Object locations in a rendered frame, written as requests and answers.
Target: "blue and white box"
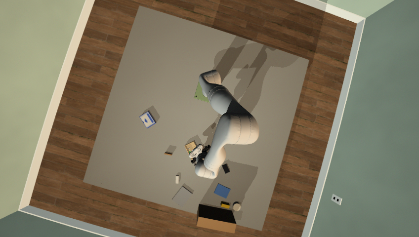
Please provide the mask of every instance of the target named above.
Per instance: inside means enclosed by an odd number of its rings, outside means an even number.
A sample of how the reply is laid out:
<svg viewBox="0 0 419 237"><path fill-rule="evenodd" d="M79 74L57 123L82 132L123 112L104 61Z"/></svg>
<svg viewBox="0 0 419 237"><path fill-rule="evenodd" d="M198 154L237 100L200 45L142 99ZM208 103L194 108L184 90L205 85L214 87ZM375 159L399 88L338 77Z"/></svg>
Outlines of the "blue and white box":
<svg viewBox="0 0 419 237"><path fill-rule="evenodd" d="M151 126L153 126L154 124L156 124L156 122L154 121L154 119L151 117L150 112L145 112L145 114L140 116L141 121L143 121L144 125L146 128L149 128Z"/></svg>

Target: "small black block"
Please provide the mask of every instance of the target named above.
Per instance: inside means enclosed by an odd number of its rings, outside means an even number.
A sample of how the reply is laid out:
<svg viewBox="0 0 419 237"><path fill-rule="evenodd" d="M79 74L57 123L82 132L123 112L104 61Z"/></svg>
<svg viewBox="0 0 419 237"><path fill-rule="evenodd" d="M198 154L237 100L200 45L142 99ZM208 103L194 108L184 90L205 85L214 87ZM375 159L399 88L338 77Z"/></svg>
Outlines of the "small black block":
<svg viewBox="0 0 419 237"><path fill-rule="evenodd" d="M230 168L228 167L228 165L227 165L227 164L224 164L224 165L223 165L223 169L224 169L224 173L228 173L228 172L230 172Z"/></svg>

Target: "green board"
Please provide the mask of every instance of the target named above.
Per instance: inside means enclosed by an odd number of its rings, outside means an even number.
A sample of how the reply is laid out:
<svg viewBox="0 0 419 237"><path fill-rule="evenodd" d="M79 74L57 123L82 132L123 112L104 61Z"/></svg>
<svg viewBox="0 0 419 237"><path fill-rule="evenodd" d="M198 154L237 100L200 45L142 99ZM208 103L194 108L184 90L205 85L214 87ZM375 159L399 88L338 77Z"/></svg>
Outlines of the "green board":
<svg viewBox="0 0 419 237"><path fill-rule="evenodd" d="M198 82L197 90L195 91L194 98L195 98L195 99L197 99L197 100L202 100L202 101L208 102L208 103L210 102L210 101L208 100L208 98L207 98L207 97L205 97L205 96L202 94L202 87L201 87L201 85L199 84L199 82Z"/></svg>

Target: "white wall outlet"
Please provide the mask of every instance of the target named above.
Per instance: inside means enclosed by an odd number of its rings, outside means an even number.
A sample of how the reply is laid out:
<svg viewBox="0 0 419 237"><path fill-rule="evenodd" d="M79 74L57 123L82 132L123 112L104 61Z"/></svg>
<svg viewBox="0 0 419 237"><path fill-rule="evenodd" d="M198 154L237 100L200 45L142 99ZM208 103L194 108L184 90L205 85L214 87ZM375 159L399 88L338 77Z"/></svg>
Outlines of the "white wall outlet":
<svg viewBox="0 0 419 237"><path fill-rule="evenodd" d="M342 203L342 199L334 194L332 194L332 201L336 202L339 206Z"/></svg>

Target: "gray flat panel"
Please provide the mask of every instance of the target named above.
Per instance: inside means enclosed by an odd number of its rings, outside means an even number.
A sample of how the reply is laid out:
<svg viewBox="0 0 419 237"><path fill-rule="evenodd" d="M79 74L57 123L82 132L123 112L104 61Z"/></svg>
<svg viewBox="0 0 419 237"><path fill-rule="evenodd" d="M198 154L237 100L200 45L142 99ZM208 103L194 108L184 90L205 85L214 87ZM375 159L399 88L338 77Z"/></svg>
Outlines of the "gray flat panel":
<svg viewBox="0 0 419 237"><path fill-rule="evenodd" d="M195 214L200 203L239 201L237 224L262 230L307 66L307 59L140 7L84 181ZM191 139L211 144L221 117L194 98L198 76L212 69L260 128L255 143L225 146L231 172L214 180L195 174L184 148ZM158 119L145 128L139 116L150 107ZM168 147L176 147L172 156L164 155ZM231 188L227 200L213 193L218 183ZM185 184L193 195L179 206L172 198Z"/></svg>
<svg viewBox="0 0 419 237"><path fill-rule="evenodd" d="M173 197L173 201L176 202L179 206L185 205L188 199L191 197L192 193L182 186L176 195Z"/></svg>

